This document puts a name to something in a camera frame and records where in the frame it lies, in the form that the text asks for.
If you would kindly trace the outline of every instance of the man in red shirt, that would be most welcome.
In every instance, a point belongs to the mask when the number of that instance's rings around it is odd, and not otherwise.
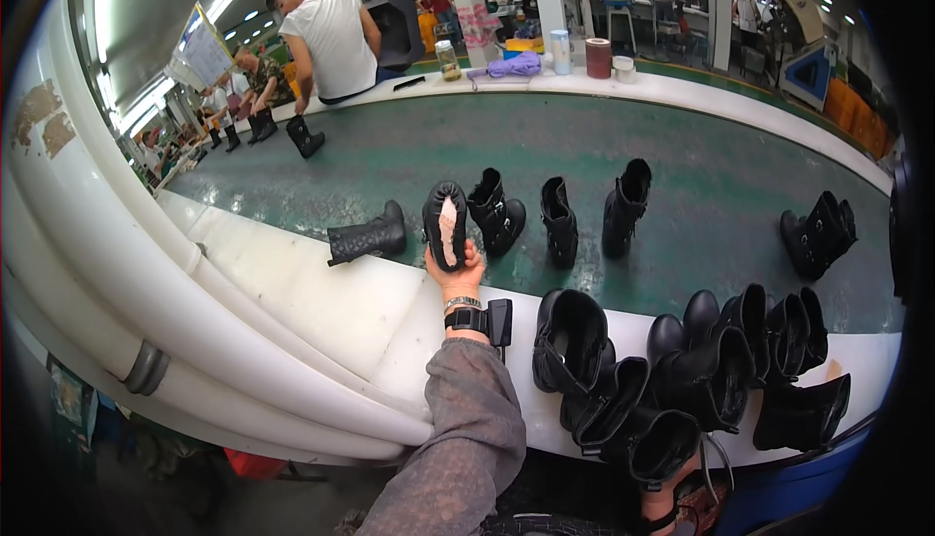
[[[453,0],[420,0],[422,6],[427,11],[432,11],[438,19],[438,23],[448,23],[451,27],[451,42],[457,45],[461,42],[461,24],[458,23],[458,15],[454,12],[451,2]]]

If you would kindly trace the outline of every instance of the white pipe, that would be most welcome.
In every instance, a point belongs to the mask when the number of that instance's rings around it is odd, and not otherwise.
[[[28,215],[16,182],[6,171],[3,217],[7,227],[4,260],[28,295],[56,328],[68,332],[82,350],[123,380],[133,367],[142,339],[114,321],[70,275]],[[403,449],[400,444],[316,425],[265,406],[205,378],[179,359],[170,361],[150,398],[208,424],[291,448],[368,460],[391,460]]]
[[[426,409],[387,394],[340,366],[327,355],[321,354],[310,343],[299,338],[296,333],[260,308],[201,256],[198,247],[172,223],[121,156],[119,147],[94,105],[94,97],[81,73],[81,63],[77,58],[69,18],[66,0],[63,0],[57,9],[53,5],[49,15],[49,39],[52,42],[52,58],[55,73],[58,75],[58,85],[61,87],[63,98],[67,98],[68,109],[73,114],[72,124],[84,141],[88,154],[100,168],[123,206],[146,234],[209,295],[214,296],[231,313],[288,354],[346,387],[358,388],[361,394],[369,399],[429,422],[431,414]],[[170,172],[174,174],[177,170],[173,168]],[[160,186],[165,185],[169,179],[170,177],[167,177],[163,180]]]
[[[23,100],[27,91],[37,92],[40,101],[60,96],[48,25],[44,16],[20,65],[10,93],[14,100]],[[49,86],[51,96],[43,89]],[[428,439],[431,425],[308,368],[193,283],[123,207],[81,137],[69,136],[62,125],[72,118],[67,105],[55,110],[61,114],[67,118],[57,119],[58,131],[46,129],[56,120],[47,115],[26,119],[15,135],[4,134],[10,168],[27,207],[78,275],[146,339],[219,382],[300,418],[392,443]],[[31,144],[27,156],[20,155],[25,145],[17,137],[22,136]]]

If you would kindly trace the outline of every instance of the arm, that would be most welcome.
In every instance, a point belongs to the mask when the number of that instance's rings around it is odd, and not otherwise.
[[[380,28],[377,27],[377,24],[374,22],[373,17],[370,16],[370,12],[365,8],[360,8],[360,24],[364,27],[364,38],[367,39],[367,45],[370,46],[370,51],[373,52],[373,55],[380,59],[380,39],[382,34],[380,33]]]

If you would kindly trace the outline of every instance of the white t-shirt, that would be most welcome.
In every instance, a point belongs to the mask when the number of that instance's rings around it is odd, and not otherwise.
[[[304,0],[280,25],[305,40],[321,98],[363,92],[377,81],[377,57],[360,22],[360,0]]]

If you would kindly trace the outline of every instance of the camouflage shirt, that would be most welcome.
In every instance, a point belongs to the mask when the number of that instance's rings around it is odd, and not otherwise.
[[[271,57],[260,57],[260,63],[256,66],[256,74],[249,70],[244,72],[251,89],[256,93],[257,98],[263,94],[269,78],[276,78],[276,89],[266,99],[267,106],[280,106],[286,102],[296,101],[296,94],[293,93],[289,82],[286,82],[286,76],[282,73],[282,67]]]

